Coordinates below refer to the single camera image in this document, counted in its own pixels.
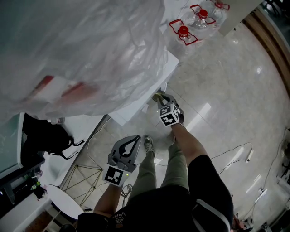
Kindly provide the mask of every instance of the black bag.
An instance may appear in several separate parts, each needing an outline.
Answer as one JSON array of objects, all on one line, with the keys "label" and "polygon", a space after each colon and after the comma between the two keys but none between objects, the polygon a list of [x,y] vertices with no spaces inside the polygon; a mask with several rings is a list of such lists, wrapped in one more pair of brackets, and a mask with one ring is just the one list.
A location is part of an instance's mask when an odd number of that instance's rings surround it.
[{"label": "black bag", "polygon": [[65,157],[63,151],[72,145],[79,146],[84,143],[82,140],[75,144],[74,139],[61,125],[51,125],[46,120],[37,120],[28,114],[24,116],[23,131],[27,135],[27,140],[22,148],[25,159],[38,151],[47,151],[50,155],[59,155],[68,160],[77,153]]}]

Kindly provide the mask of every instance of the shoe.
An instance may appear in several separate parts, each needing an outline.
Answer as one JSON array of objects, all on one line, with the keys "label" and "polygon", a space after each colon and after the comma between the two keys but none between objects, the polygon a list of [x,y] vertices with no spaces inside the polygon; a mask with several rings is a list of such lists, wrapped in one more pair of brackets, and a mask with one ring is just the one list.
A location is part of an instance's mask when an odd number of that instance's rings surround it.
[{"label": "shoe", "polygon": [[153,152],[153,155],[155,157],[155,150],[153,147],[153,139],[150,136],[145,135],[144,136],[144,147],[146,149],[146,154],[151,151]]}]

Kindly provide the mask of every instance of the white wall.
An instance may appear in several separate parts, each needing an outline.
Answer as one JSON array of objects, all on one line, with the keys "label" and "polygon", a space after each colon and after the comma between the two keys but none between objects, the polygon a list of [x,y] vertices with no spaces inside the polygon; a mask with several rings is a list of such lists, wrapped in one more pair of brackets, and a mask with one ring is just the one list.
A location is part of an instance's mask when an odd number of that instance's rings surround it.
[{"label": "white wall", "polygon": [[0,232],[22,232],[50,203],[47,196],[38,201],[29,195],[0,219]]},{"label": "white wall", "polygon": [[241,22],[251,11],[253,11],[263,0],[223,0],[230,5],[227,19],[222,24],[219,32],[226,35]]}]

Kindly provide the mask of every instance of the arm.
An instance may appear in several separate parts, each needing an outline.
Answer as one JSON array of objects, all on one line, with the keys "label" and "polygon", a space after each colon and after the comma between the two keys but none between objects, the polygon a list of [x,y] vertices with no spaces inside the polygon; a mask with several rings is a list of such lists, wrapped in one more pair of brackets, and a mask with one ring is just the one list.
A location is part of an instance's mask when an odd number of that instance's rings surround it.
[{"label": "arm", "polygon": [[184,126],[177,123],[171,126],[171,128],[185,156],[187,167],[196,157],[208,155],[202,144]]},{"label": "arm", "polygon": [[110,218],[116,212],[121,191],[122,186],[118,187],[110,184],[97,202],[94,213]]}]

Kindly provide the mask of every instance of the green pants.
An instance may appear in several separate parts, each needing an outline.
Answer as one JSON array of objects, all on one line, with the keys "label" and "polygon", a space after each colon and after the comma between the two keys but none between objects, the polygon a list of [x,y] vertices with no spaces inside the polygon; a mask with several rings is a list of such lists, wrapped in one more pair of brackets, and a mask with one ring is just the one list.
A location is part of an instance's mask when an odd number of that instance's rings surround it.
[{"label": "green pants", "polygon": [[[166,185],[180,185],[189,189],[185,156],[176,142],[168,148],[169,159],[165,178],[161,187]],[[134,196],[156,188],[156,174],[154,154],[149,151],[139,167],[139,174],[133,186],[128,201]]]}]

